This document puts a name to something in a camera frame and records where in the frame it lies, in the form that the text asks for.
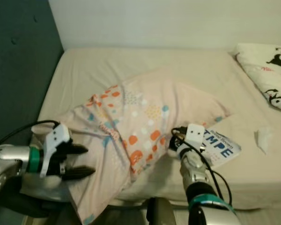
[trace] dark gray wall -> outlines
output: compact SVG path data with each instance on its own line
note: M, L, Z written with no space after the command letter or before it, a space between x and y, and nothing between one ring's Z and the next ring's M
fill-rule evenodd
M0 138L37 120L62 53L47 0L0 0ZM29 138L24 132L8 143Z

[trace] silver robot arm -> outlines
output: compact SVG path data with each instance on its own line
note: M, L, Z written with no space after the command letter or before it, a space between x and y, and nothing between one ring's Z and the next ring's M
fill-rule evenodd
M93 168L79 166L67 168L64 161L67 154L82 154L88 150L72 144L69 131L63 124L50 132L43 149L31 146L0 145L0 190L13 176L24 173L39 173L40 177L58 175L62 180L81 179L94 173Z
M183 135L184 141L199 150L204 130L202 126L190 124ZM189 203L189 224L241 225L232 206L216 195L201 157L185 143L176 147L177 156L181 159L180 173Z

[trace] pillow with cartoon print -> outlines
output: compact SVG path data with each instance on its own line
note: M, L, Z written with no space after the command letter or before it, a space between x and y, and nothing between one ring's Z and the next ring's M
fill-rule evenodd
M281 109L281 45L238 44L235 55L269 103Z

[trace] pillow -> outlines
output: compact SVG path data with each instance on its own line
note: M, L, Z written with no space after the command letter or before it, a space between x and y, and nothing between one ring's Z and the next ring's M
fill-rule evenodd
M74 143L89 150L68 164L96 169L68 184L84 224L167 152L172 128L209 127L230 115L213 96L171 80L169 73L157 70L126 80L54 118L69 127ZM43 128L35 126L33 132L43 134Z
M238 44L237 61L269 103L281 109L281 46Z

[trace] beige bed sheet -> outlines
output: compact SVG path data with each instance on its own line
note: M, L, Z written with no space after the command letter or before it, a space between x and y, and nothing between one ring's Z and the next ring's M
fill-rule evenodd
M241 145L234 160L217 169L228 181L233 205L238 209L281 207L281 112L270 107L253 82L224 51L89 48L67 50L62 56L47 92L39 119L48 119L83 103L94 93L128 77L167 67L177 80L187 80L215 95L234 113L214 128ZM268 126L273 130L265 155L256 145L254 132ZM142 202L151 196L166 197L185 204L179 162L165 156L145 171L131 188L111 204ZM32 177L22 192L42 198L66 201L62 184L43 181L36 189Z

